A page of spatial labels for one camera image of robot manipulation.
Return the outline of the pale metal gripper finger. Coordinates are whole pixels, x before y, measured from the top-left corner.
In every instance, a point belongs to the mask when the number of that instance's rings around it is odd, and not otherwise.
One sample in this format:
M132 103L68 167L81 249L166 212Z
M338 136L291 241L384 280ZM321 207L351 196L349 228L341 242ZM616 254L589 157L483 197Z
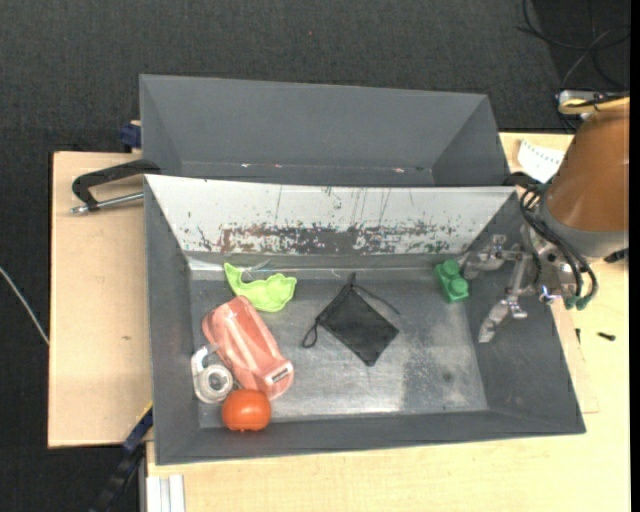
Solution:
M520 305L519 298L508 295L499 300L482 320L478 332L478 342L480 344L491 342L497 332L510 320L524 320L527 317L528 313Z
M504 263L505 242L505 235L493 234L466 251L458 260L462 276L465 279L475 279L481 272L499 269Z

